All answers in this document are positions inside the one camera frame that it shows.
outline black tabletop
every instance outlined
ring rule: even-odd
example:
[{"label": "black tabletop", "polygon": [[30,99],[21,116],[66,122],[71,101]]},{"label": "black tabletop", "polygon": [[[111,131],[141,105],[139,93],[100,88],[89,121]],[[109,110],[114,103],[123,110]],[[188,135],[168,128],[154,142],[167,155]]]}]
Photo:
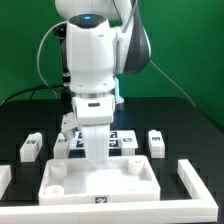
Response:
[{"label": "black tabletop", "polygon": [[[60,100],[13,101],[0,109],[0,165],[10,165],[12,180],[0,206],[37,205],[46,161],[60,133],[62,116],[71,111]],[[148,131],[160,130],[165,159],[151,159]],[[190,198],[177,175],[179,159],[188,159],[219,206],[224,223],[224,135],[197,109],[180,98],[128,98],[118,105],[111,130],[135,130],[161,187],[161,200]],[[21,163],[19,150],[29,134],[41,132],[43,147],[34,163]]]}]

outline blue light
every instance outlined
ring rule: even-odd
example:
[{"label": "blue light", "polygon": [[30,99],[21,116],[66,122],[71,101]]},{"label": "blue light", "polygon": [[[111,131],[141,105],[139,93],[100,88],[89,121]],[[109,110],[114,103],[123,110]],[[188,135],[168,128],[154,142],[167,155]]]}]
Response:
[{"label": "blue light", "polygon": [[91,17],[90,17],[90,16],[85,16],[84,19],[85,19],[85,20],[90,20]]}]

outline white plastic tray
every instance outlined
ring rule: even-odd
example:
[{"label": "white plastic tray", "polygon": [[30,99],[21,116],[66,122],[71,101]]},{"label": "white plastic tray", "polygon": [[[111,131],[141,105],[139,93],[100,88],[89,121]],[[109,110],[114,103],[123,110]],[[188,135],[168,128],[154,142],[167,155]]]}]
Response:
[{"label": "white plastic tray", "polygon": [[160,200],[160,187],[145,156],[109,157],[101,165],[83,159],[48,161],[40,205]]}]

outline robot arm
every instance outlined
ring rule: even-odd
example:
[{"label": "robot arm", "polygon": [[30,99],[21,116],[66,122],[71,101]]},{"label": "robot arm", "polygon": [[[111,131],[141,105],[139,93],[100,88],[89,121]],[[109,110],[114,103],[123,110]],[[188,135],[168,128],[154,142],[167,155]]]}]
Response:
[{"label": "robot arm", "polygon": [[[83,133],[85,154],[92,163],[109,155],[109,131],[115,100],[111,91],[117,73],[138,73],[149,62],[150,45],[141,23],[137,0],[56,0],[68,20],[64,55],[71,75],[73,111],[62,132],[72,139]],[[111,28],[110,20],[122,20]]]}]

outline green wall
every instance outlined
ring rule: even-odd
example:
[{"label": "green wall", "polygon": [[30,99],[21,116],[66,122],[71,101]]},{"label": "green wall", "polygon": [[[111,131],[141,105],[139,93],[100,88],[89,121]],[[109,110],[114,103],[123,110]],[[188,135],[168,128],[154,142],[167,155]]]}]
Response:
[{"label": "green wall", "polygon": [[[139,0],[139,5],[153,62],[224,132],[224,1]],[[54,0],[1,0],[0,101],[41,84],[38,46],[46,31],[60,21]],[[44,46],[41,67],[50,84],[61,82],[59,45],[53,35]],[[139,75],[119,79],[123,96],[184,97],[151,64]],[[46,91],[34,98],[53,97]]]}]

